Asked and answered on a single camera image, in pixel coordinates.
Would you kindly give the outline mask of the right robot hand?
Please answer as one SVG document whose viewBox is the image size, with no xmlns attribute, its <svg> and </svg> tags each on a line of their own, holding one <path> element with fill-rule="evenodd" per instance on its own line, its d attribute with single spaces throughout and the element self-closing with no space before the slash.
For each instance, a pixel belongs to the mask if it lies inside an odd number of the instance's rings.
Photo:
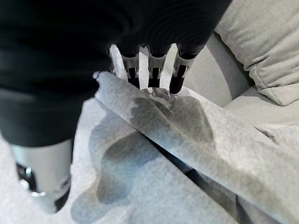
<svg viewBox="0 0 299 224">
<path fill-rule="evenodd" d="M 139 87 L 139 49 L 158 87 L 168 50 L 178 47 L 170 92 L 178 93 L 228 0 L 3 0 L 0 3 L 0 132 L 20 183 L 47 213 L 65 205 L 78 119 L 121 53 Z"/>
</svg>

